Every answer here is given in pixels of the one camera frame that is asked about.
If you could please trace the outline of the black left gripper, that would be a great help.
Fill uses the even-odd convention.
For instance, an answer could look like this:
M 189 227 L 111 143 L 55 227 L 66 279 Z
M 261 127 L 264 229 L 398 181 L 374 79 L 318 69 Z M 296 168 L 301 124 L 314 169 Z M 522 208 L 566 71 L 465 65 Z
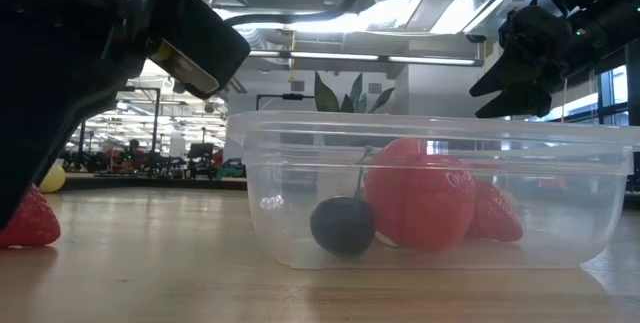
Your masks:
M 155 0 L 0 0 L 0 228 L 81 121 L 115 105 L 151 53 Z

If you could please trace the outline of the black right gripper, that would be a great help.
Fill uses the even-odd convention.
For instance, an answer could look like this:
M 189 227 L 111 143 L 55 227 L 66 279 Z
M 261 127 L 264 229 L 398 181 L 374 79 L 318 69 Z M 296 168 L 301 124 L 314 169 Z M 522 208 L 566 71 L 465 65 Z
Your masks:
M 568 69 L 569 21 L 540 6 L 528 5 L 508 12 L 499 36 L 504 58 L 499 58 L 469 93 L 479 97 L 502 92 L 482 106 L 475 116 L 544 117 L 551 106 L 551 95 L 546 91 L 558 91 Z

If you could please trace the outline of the yellow plastic lemon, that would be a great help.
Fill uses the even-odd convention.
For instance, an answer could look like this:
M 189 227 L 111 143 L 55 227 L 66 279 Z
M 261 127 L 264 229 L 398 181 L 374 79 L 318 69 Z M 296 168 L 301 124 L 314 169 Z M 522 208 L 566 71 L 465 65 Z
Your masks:
M 42 193 L 55 193 L 60 190 L 66 181 L 66 172 L 59 164 L 53 164 L 39 184 Z

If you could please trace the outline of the large red plastic strawberry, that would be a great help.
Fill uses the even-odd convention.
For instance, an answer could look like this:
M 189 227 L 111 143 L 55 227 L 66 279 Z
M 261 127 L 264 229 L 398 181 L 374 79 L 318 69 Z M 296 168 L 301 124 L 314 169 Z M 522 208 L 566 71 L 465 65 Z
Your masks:
M 0 231 L 0 249 L 42 247 L 61 235 L 60 223 L 41 191 L 32 185 L 8 225 Z

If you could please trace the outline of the small red plastic strawberry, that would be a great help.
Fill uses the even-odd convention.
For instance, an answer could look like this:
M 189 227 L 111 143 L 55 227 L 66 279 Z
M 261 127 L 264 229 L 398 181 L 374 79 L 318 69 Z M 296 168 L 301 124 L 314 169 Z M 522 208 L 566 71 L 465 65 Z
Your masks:
M 475 187 L 475 213 L 466 236 L 499 242 L 520 240 L 523 228 L 502 191 L 486 181 L 476 181 Z

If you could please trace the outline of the red round plastic fruit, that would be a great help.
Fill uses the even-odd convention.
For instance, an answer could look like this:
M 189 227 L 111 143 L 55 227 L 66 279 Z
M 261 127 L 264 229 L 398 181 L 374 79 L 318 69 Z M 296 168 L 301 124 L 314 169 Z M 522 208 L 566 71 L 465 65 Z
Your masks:
M 378 233 L 398 246 L 426 252 L 464 239 L 475 213 L 476 187 L 459 159 L 428 154 L 420 138 L 401 138 L 371 164 L 364 198 Z

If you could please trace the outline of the dark plastic cherry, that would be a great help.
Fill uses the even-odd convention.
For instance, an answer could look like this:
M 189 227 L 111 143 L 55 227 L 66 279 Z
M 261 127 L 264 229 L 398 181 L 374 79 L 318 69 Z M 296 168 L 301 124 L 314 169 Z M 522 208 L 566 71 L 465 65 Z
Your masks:
M 355 260 L 370 248 L 375 225 L 371 205 L 364 198 L 366 169 L 373 155 L 365 146 L 356 167 L 348 171 L 322 173 L 318 181 L 319 203 L 309 218 L 315 242 L 343 260 Z

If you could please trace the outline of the clear plastic tupperware container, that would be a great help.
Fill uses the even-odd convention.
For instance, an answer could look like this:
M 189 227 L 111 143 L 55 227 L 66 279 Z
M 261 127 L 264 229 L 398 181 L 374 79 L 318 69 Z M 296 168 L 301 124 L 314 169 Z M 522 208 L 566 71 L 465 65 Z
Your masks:
M 394 244 L 377 232 L 343 260 L 314 240 L 309 218 L 322 173 L 356 167 L 391 142 L 420 138 L 430 155 L 459 159 L 474 181 L 500 189 L 523 228 L 515 242 L 468 238 L 440 251 Z M 246 167 L 255 232 L 279 262 L 323 268 L 564 268 L 598 255 L 623 207 L 640 154 L 640 127 L 403 115 L 254 111 L 233 115 L 227 139 Z

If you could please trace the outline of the long ceiling light bar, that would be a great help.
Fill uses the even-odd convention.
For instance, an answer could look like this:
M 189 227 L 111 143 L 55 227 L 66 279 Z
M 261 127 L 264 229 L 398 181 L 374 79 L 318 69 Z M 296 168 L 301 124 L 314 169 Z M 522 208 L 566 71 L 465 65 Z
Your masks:
M 463 67 L 481 67 L 484 65 L 484 61 L 480 59 L 436 57 L 436 56 L 417 57 L 417 56 L 393 56 L 393 55 L 324 53 L 324 52 L 304 52 L 304 51 L 274 51 L 274 50 L 254 50 L 249 53 L 249 56 L 252 58 L 342 60 L 342 61 L 358 61 L 358 62 L 403 63 L 403 64 L 443 65 L 443 66 L 463 66 Z

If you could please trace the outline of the green snake plant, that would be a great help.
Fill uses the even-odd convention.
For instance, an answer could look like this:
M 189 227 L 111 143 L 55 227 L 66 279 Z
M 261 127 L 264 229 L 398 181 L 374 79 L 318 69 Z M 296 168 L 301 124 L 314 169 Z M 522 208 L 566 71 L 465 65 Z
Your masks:
M 314 73 L 314 100 L 316 110 L 332 113 L 362 113 L 371 114 L 383 107 L 395 91 L 394 87 L 382 91 L 374 103 L 369 104 L 367 95 L 363 92 L 363 74 L 354 80 L 351 91 L 339 100 L 334 91 L 327 86 L 318 72 Z

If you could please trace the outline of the green machine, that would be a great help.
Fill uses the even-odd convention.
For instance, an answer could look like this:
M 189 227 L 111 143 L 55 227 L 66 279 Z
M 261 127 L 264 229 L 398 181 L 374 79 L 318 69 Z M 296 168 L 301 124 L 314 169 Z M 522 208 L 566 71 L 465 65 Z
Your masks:
M 246 167 L 240 158 L 232 158 L 223 162 L 216 170 L 216 179 L 245 178 Z

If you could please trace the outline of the black bent clamp bar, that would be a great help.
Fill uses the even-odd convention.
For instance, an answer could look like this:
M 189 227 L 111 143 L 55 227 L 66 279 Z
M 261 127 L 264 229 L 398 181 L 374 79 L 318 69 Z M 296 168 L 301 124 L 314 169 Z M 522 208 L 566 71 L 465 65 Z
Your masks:
M 255 110 L 256 111 L 260 111 L 261 109 L 263 109 L 260 106 L 260 101 L 263 98 L 279 98 L 282 100 L 288 100 L 288 101 L 302 101 L 305 99 L 310 99 L 310 100 L 315 100 L 315 96 L 313 95 L 304 95 L 304 94 L 299 94 L 299 93 L 284 93 L 284 94 L 257 94 L 256 95 L 256 101 L 255 101 Z

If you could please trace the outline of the black tall stand frame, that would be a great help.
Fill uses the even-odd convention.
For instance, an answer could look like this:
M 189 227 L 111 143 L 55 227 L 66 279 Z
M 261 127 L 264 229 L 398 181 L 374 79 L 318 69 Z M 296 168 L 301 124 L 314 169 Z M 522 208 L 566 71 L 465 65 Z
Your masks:
M 161 90 L 126 86 L 79 125 L 75 167 L 90 173 L 151 175 L 157 156 Z

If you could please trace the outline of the black table frame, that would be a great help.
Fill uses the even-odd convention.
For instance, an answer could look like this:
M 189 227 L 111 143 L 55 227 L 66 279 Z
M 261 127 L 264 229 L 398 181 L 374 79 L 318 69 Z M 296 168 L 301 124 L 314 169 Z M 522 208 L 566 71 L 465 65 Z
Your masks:
M 60 191 L 80 191 L 96 189 L 122 188 L 167 188 L 167 189 L 205 189 L 246 191 L 245 179 L 231 180 L 188 180 L 165 179 L 135 176 L 96 176 L 91 174 L 74 174 L 66 177 Z

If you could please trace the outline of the black vertical frame post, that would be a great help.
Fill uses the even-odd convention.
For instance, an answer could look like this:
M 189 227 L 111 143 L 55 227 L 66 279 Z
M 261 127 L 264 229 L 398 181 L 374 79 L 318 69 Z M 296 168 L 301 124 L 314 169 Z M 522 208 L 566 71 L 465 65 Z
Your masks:
M 640 39 L 625 47 L 629 125 L 640 127 Z

